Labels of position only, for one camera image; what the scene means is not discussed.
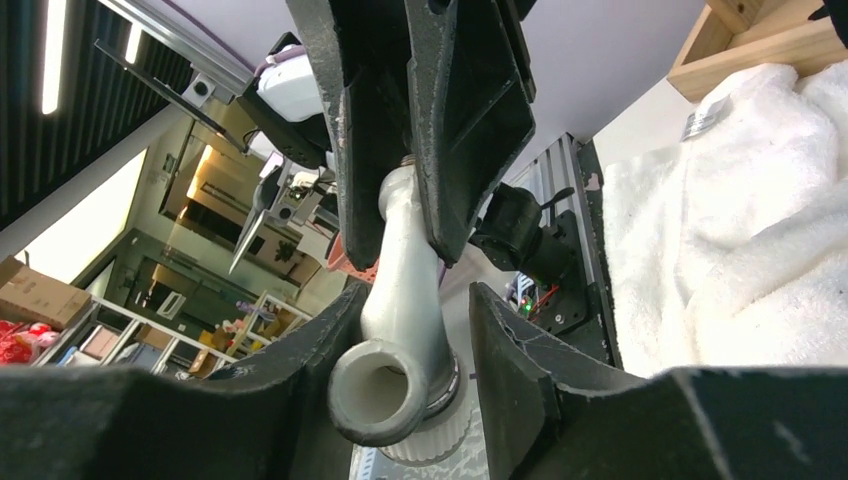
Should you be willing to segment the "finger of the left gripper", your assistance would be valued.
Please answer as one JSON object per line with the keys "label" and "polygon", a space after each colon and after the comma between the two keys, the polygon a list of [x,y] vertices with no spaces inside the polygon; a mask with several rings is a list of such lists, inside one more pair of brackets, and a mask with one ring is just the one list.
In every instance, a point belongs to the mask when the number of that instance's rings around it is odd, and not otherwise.
{"label": "finger of the left gripper", "polygon": [[402,85],[409,37],[401,1],[287,4],[318,85],[335,158],[344,251],[358,270],[378,258],[380,185],[408,151]]}
{"label": "finger of the left gripper", "polygon": [[448,265],[535,132],[521,22],[531,1],[408,1],[413,152],[428,240]]}

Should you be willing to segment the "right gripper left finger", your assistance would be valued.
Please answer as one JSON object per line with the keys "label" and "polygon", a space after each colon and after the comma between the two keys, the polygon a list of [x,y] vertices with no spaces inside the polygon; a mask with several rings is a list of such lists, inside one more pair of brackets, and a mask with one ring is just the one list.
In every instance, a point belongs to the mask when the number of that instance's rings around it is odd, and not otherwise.
{"label": "right gripper left finger", "polygon": [[5,479],[345,479],[329,375],[359,336],[368,291],[207,378],[126,366],[4,367]]}

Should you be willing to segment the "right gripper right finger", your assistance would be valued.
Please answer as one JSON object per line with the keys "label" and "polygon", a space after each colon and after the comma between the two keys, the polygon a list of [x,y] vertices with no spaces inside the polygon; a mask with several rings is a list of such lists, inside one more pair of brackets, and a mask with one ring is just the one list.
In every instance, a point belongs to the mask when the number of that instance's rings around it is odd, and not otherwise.
{"label": "right gripper right finger", "polygon": [[675,368],[642,379],[469,289],[493,479],[843,479],[847,373]]}

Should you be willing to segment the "white plastic water faucet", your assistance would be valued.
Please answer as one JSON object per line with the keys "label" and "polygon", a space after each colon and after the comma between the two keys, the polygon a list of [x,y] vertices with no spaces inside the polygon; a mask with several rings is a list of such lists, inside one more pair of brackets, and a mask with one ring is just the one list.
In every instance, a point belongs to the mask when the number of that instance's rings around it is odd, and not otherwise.
{"label": "white plastic water faucet", "polygon": [[405,156],[383,180],[385,230],[362,341],[340,356],[328,384],[337,430],[391,460],[426,466],[449,457],[470,425],[467,369],[452,349],[439,301],[439,259],[430,246],[415,170]]}

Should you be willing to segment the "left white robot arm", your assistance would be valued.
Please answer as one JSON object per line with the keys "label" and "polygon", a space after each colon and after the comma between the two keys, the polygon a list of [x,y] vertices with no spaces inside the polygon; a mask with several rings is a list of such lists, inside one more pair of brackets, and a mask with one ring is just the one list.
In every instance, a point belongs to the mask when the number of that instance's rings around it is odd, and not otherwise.
{"label": "left white robot arm", "polygon": [[241,107],[290,160],[337,177],[344,249],[375,264],[378,192],[416,159],[426,237],[447,264],[535,131],[530,1],[291,1],[283,60]]}

